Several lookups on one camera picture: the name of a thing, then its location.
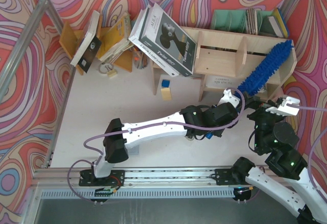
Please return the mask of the blue fluffy duster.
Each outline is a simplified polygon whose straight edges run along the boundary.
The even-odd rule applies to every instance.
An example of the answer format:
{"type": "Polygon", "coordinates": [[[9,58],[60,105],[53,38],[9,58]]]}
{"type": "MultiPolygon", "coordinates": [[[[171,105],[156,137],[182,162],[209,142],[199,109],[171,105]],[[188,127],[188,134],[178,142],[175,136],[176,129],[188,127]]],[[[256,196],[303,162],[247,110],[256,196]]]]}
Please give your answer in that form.
{"type": "Polygon", "coordinates": [[[251,74],[240,83],[237,89],[245,97],[246,93],[252,97],[256,95],[267,83],[268,79],[275,74],[280,66],[288,59],[292,50],[291,40],[275,45],[263,61],[251,74]]]}

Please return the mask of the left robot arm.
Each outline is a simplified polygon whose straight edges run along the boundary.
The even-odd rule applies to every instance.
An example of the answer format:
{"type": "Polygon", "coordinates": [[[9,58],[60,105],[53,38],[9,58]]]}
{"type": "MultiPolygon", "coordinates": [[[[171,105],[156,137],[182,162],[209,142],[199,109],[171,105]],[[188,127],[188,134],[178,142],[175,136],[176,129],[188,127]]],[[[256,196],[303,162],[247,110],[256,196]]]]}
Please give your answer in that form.
{"type": "Polygon", "coordinates": [[[230,102],[219,105],[187,106],[167,117],[140,123],[112,120],[103,140],[103,156],[93,167],[95,178],[110,175],[115,164],[126,161],[128,149],[146,141],[183,136],[202,140],[208,134],[221,137],[225,128],[237,122],[238,111],[230,102]]]}

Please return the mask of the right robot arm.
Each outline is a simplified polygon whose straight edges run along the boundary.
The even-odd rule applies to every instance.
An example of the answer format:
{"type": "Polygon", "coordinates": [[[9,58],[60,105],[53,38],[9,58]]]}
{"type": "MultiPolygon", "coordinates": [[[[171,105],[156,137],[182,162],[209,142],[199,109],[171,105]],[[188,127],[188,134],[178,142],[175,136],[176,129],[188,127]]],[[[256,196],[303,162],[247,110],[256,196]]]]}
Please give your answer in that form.
{"type": "Polygon", "coordinates": [[[289,183],[291,189],[266,175],[245,157],[240,157],[232,166],[232,178],[271,196],[291,212],[298,223],[326,223],[326,193],[312,176],[311,163],[295,148],[299,137],[292,126],[283,121],[302,109],[299,100],[290,96],[280,97],[276,103],[252,99],[245,107],[254,109],[247,116],[255,122],[250,136],[254,139],[253,151],[259,156],[267,154],[268,168],[289,183]]]}

